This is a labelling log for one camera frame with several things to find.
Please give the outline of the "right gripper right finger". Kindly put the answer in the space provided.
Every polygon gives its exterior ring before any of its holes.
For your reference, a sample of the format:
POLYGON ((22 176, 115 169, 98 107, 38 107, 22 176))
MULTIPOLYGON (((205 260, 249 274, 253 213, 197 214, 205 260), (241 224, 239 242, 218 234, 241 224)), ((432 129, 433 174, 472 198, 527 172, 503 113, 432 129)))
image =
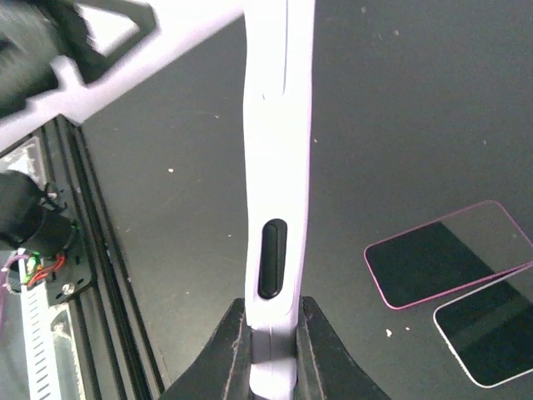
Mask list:
POLYGON ((313 297, 301 298, 296 349, 297 399, 389 398, 355 362, 313 297))

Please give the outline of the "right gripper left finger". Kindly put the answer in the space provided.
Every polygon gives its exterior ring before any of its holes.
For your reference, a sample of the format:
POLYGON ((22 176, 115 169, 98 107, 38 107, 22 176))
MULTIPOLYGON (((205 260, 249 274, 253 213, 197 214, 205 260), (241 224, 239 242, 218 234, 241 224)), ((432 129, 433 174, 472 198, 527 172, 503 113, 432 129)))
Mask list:
POLYGON ((242 298, 233 300, 191 366, 161 395, 167 400, 251 399, 251 330, 242 298))

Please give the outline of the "black smartphone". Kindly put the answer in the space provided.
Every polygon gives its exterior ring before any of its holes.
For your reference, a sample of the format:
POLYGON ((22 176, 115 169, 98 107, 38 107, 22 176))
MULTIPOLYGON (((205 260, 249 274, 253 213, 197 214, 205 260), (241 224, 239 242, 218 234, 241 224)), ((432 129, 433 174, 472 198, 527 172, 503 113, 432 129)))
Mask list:
POLYGON ((466 376, 496 388, 532 372, 532 266, 439 306, 433 321, 466 376))

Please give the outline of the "pink edged smartphone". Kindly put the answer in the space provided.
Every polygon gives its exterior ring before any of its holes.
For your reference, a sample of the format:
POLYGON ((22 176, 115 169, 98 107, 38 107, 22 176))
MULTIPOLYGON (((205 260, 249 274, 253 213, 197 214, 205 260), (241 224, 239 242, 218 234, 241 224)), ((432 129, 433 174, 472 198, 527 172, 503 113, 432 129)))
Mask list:
POLYGON ((532 261, 532 240, 486 200, 367 246, 364 259, 385 305, 403 310, 498 278, 532 261))

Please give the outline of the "phone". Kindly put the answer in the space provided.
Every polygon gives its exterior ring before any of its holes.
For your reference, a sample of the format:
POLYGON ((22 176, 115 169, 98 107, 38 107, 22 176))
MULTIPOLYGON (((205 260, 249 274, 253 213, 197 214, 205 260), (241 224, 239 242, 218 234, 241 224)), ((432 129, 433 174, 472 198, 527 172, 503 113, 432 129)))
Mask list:
POLYGON ((247 1, 243 138, 250 389, 291 399, 309 202, 312 1, 247 1))

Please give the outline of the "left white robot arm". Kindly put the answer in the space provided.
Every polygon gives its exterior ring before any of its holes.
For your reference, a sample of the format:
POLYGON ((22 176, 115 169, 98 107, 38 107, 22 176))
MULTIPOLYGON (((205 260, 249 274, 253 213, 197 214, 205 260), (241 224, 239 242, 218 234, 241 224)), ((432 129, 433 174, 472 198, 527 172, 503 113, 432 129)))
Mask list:
POLYGON ((52 62, 59 89, 29 100, 26 110, 1 120, 1 149, 62 114, 83 123, 93 114, 242 15, 241 1, 148 1, 158 30, 136 46, 103 78, 82 83, 75 62, 52 62))

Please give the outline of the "right electronics board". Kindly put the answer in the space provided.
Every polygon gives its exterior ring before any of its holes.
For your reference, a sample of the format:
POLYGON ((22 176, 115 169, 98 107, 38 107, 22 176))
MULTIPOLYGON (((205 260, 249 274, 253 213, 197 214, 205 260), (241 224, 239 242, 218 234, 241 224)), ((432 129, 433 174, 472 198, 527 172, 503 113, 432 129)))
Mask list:
POLYGON ((44 289, 50 304, 65 303, 94 284, 84 251, 72 250, 44 257, 23 248, 1 251, 1 295, 36 294, 44 289))

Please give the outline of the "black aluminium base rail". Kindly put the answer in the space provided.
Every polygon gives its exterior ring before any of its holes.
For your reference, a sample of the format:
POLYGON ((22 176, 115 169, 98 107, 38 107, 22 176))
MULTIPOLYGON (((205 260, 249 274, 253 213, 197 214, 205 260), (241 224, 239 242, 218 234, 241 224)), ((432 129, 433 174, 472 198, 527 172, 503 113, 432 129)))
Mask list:
POLYGON ((77 223, 66 269, 82 272, 69 296, 90 399, 157 399, 164 383, 118 247, 81 127, 63 116, 41 130, 52 190, 77 223))

